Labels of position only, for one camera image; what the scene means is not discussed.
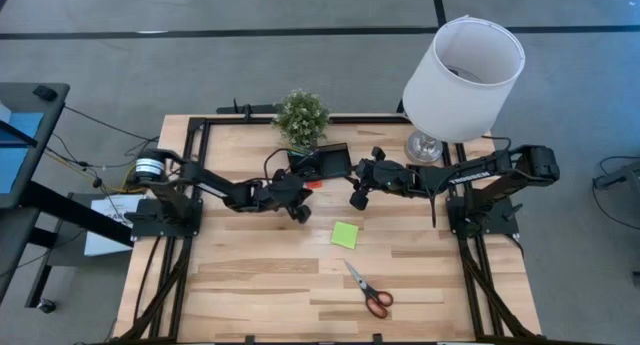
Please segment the blue monitor screen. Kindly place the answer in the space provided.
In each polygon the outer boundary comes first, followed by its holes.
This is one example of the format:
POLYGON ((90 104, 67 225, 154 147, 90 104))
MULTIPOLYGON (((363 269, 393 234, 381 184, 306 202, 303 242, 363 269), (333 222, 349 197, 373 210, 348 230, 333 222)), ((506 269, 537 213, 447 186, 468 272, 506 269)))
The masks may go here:
POLYGON ((11 110, 0 102, 0 195, 9 194, 31 150, 43 140, 43 112, 11 110))

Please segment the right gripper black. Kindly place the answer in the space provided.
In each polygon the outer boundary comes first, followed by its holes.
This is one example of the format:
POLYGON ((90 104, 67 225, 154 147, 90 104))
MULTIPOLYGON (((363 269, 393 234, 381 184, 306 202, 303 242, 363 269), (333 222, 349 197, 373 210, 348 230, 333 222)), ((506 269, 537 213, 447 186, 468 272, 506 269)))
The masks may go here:
POLYGON ((403 165, 385 160, 386 153, 378 146, 371 151, 371 158, 362 158, 359 167, 359 180, 350 178, 353 185, 349 203, 357 210, 366 209, 368 193, 372 190, 387 192, 406 192, 414 184, 413 173, 403 165))

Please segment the small potted green plant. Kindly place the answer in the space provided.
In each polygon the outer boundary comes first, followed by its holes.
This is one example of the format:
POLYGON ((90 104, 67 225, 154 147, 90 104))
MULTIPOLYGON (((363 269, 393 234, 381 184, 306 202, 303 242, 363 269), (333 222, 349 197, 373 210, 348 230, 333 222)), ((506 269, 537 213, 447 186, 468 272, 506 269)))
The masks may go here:
POLYGON ((288 143, 299 149, 313 149, 325 138, 330 112, 320 96, 303 89, 292 90, 275 105, 272 125, 288 143))

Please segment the black computer mouse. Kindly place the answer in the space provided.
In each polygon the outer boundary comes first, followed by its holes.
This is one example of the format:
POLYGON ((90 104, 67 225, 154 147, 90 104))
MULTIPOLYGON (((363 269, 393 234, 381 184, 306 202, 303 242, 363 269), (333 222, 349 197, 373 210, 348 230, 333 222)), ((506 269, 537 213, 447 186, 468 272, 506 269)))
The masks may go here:
POLYGON ((45 85, 38 85, 32 93, 46 102, 52 102, 58 97, 58 93, 55 90, 45 85))

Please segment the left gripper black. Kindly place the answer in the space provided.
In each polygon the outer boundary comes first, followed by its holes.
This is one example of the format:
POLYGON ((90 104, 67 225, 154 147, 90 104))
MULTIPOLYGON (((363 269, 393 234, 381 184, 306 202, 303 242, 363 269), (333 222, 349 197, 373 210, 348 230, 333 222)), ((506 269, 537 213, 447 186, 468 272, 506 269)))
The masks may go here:
POLYGON ((271 183, 260 181, 256 187, 257 212, 276 211, 285 208, 292 218, 305 224, 312 215, 305 203, 313 191, 305 188, 305 179, 285 169, 278 169, 271 183))

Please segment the black mesh desk organizer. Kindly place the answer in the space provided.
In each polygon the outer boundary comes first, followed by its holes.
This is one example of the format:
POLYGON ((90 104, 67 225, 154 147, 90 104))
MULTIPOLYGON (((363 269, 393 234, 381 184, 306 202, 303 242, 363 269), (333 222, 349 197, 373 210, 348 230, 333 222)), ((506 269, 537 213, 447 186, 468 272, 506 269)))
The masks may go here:
POLYGON ((320 146, 307 158, 290 158, 289 169, 305 179, 305 182, 343 178, 351 175, 352 164, 348 145, 339 143, 320 146))

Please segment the dark grey desk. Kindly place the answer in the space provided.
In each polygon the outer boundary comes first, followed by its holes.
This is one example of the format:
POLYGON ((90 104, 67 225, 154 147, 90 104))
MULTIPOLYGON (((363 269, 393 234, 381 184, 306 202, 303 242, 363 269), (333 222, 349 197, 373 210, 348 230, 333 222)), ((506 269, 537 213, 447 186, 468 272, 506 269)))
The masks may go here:
POLYGON ((122 245, 131 229, 33 180, 35 170, 65 107, 65 83, 0 82, 0 303, 28 244, 45 249, 25 306, 51 313, 42 296, 52 252, 86 231, 122 245))

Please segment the red and black scissors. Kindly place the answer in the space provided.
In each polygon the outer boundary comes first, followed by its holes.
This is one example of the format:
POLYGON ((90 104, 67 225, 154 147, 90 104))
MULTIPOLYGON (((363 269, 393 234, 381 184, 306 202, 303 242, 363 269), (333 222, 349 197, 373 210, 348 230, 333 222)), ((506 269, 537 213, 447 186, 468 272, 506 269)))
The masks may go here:
POLYGON ((363 292, 365 305, 370 313, 379 319, 387 318, 389 314, 387 308, 394 303, 392 294, 373 288, 347 260, 345 260, 345 265, 363 292))

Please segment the silver lamp with white shade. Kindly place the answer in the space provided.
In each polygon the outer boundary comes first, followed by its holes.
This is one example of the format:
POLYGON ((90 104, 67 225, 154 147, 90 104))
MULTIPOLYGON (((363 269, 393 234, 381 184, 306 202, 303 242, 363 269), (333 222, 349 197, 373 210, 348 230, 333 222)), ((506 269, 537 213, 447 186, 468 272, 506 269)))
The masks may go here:
POLYGON ((520 41, 499 24, 468 15, 444 24, 401 97, 415 127, 405 145, 410 161, 435 162, 445 143, 465 143, 489 132, 525 59, 520 41))

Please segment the white paper sheet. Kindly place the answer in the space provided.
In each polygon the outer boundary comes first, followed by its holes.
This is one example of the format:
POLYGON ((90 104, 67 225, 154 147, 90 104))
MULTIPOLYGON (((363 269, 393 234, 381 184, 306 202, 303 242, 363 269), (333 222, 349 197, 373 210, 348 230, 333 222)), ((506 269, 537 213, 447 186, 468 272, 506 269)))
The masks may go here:
MULTIPOLYGON (((99 200, 91 201, 91 209, 119 222, 128 228, 132 227, 132 222, 124 217, 125 213, 135 212, 140 200, 145 199, 142 194, 133 195, 110 195, 99 200)), ((106 254, 130 251, 131 246, 123 245, 113 240, 109 240, 101 235, 88 232, 85 242, 84 255, 88 257, 101 256, 106 254)))

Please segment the green sticky note pad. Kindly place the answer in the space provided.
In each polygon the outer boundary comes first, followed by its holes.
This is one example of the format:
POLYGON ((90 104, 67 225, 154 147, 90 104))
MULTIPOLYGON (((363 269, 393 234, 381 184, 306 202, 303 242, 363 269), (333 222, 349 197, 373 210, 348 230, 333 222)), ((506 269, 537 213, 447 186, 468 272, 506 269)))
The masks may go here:
POLYGON ((336 222, 330 242, 334 245, 354 250, 357 244, 358 233, 358 226, 344 222, 336 222))

